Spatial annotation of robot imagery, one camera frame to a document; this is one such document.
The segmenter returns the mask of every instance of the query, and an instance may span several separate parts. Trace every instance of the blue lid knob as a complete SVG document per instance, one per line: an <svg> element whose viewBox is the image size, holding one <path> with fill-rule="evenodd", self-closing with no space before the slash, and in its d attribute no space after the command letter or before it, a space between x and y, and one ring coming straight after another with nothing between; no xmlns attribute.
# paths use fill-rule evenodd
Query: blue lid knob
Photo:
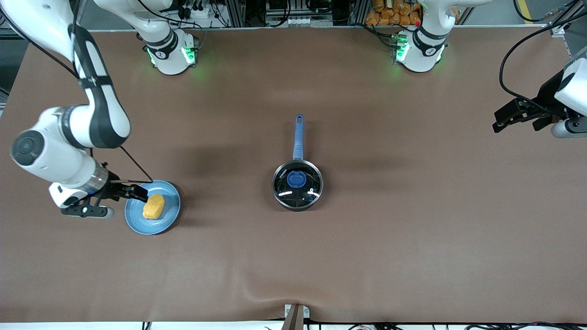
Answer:
<svg viewBox="0 0 587 330"><path fill-rule="evenodd" d="M288 184L292 188L301 188L306 184L306 174L302 171L291 171L288 174Z"/></svg>

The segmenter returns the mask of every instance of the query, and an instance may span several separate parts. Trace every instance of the green led light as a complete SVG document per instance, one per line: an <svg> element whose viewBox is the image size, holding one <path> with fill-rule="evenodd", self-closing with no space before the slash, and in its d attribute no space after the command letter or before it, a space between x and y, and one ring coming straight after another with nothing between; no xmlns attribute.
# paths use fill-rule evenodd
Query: green led light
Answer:
<svg viewBox="0 0 587 330"><path fill-rule="evenodd" d="M410 44L408 42L404 43L404 45L397 50L396 59L398 61L403 61L406 59L407 51L410 50Z"/></svg>
<svg viewBox="0 0 587 330"><path fill-rule="evenodd" d="M188 62L188 64L192 64L195 62L195 54L193 49L186 49L182 47L181 52L184 54L185 60Z"/></svg>
<svg viewBox="0 0 587 330"><path fill-rule="evenodd" d="M147 53L149 53L149 57L151 57L151 63L155 65L155 59L153 58L153 54L149 48L147 48Z"/></svg>

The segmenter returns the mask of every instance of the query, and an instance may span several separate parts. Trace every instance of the table surface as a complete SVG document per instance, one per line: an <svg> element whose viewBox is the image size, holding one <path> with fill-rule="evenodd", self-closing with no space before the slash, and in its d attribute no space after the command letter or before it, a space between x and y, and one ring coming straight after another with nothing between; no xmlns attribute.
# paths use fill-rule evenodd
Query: table surface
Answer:
<svg viewBox="0 0 587 330"><path fill-rule="evenodd" d="M587 322L587 139L491 128L512 99L501 59L535 29L455 29L424 74L362 29L209 32L180 76L134 33L96 34L125 146L181 187L180 223L157 236L129 229L124 203L111 220L62 216L9 158L42 110L87 102L29 49L0 121L0 321L272 319L300 302L331 322ZM545 33L505 78L531 96L567 60ZM302 213L270 184L297 113L325 180ZM142 178L120 150L95 156Z"/></svg>

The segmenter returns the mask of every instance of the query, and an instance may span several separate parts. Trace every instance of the blue plate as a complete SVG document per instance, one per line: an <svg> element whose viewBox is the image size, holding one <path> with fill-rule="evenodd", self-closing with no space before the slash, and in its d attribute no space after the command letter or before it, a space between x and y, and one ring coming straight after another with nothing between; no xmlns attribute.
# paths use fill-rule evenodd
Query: blue plate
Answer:
<svg viewBox="0 0 587 330"><path fill-rule="evenodd" d="M141 187L148 191L149 197L160 194L165 199L165 206L157 219L149 220L143 217L145 203L140 200L127 200L124 207L124 217L129 227L142 235L155 235L168 229L177 219L181 209L180 193L169 182L154 180L153 183L143 183Z"/></svg>

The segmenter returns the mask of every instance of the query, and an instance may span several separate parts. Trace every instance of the metal frame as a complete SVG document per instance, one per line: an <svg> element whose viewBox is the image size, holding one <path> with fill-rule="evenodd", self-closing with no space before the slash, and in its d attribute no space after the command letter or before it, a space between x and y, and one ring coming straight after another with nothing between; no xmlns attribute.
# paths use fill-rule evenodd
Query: metal frame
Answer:
<svg viewBox="0 0 587 330"><path fill-rule="evenodd" d="M241 0L226 0L226 8L233 28L245 27L246 3Z"/></svg>
<svg viewBox="0 0 587 330"><path fill-rule="evenodd" d="M475 7L465 8L465 10L463 10L463 12L461 13L461 17L459 18L456 25L464 25L467 22L467 20L469 19L469 17L471 17L473 10L475 10Z"/></svg>
<svg viewBox="0 0 587 330"><path fill-rule="evenodd" d="M564 21L566 19L571 18L577 12L581 10L585 6L586 0L578 1L574 5L567 8L562 14L560 14L554 21L550 23L550 25L554 25L560 21ZM571 23L566 25L557 26L554 29L551 29L551 35L553 38L564 38L565 37L565 26L569 26Z"/></svg>

